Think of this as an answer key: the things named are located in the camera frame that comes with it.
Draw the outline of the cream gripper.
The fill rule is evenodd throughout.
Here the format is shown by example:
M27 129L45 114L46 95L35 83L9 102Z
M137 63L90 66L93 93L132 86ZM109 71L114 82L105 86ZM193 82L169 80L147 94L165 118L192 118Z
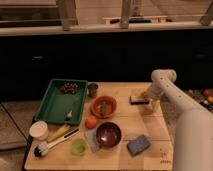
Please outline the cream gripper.
M141 94L142 96L142 99L145 101L145 102L149 102L152 106L152 110L154 112L157 111L159 105L160 105L160 101L159 100L155 100L155 99L152 99L146 92L143 92Z

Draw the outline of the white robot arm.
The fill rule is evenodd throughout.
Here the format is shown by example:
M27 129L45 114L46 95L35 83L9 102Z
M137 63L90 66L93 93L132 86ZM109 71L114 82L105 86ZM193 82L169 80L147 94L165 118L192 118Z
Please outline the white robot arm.
M173 69L151 73L148 96L165 95L180 111L176 124L173 171L213 171L213 114L178 88Z

